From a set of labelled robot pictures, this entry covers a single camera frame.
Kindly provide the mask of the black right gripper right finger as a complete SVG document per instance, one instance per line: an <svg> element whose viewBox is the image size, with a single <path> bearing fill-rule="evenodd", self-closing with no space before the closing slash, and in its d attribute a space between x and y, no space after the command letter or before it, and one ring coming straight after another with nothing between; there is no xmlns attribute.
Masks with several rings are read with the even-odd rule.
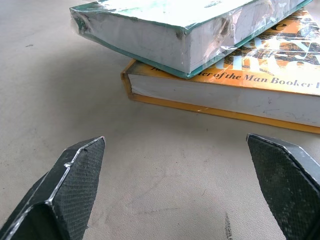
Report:
<svg viewBox="0 0 320 240"><path fill-rule="evenodd" d="M299 145L258 134L246 137L259 186L288 240L320 238L320 165Z"/></svg>

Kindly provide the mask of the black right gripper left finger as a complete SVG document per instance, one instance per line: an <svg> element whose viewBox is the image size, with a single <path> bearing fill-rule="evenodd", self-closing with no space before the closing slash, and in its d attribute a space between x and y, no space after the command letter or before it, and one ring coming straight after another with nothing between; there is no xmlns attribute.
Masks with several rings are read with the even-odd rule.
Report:
<svg viewBox="0 0 320 240"><path fill-rule="evenodd" d="M66 148L0 229L2 240L81 240L97 196L103 136Z"/></svg>

